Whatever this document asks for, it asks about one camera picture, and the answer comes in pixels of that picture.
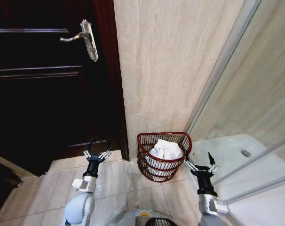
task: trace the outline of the shower enclosure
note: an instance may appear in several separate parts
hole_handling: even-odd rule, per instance
[[[233,216],[285,225],[285,0],[246,1],[193,116],[190,158],[215,158]]]

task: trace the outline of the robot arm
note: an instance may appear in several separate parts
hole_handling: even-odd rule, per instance
[[[228,206],[218,198],[218,194],[214,191],[214,187],[210,181],[210,178],[219,166],[215,164],[214,158],[210,153],[208,153],[208,157],[211,167],[194,165],[188,161],[188,158],[184,162],[186,168],[198,179],[199,189],[197,193],[199,195],[199,209],[202,213],[202,218],[198,226],[227,226],[217,216],[219,214],[227,214],[229,212]]]
[[[93,194],[96,187],[95,182],[98,177],[98,167],[101,162],[105,161],[111,155],[110,143],[108,143],[107,151],[103,154],[90,154],[91,145],[92,142],[90,142],[84,151],[84,155],[89,162],[87,170],[83,173],[82,179],[75,179],[71,185],[81,193],[74,196],[66,205],[62,226],[70,226],[71,224],[89,226],[90,216],[95,208]]]

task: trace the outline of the laundry basket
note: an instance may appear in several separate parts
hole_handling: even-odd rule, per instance
[[[158,139],[177,143],[182,151],[182,157],[175,160],[164,160],[151,155],[149,152]],[[140,133],[137,135],[137,143],[138,168],[146,178],[156,182],[170,180],[177,172],[185,156],[191,152],[191,139],[185,132]]]

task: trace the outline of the dark wooden door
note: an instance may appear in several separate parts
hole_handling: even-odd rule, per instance
[[[96,63],[83,39],[59,40],[83,19]],[[104,151],[109,139],[128,159],[115,29],[112,1],[0,0],[1,156],[41,175],[53,159],[82,155],[89,141]]]

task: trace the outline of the shower drain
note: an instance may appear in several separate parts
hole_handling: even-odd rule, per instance
[[[241,153],[246,156],[246,157],[250,157],[251,156],[251,153],[247,150],[242,150]]]

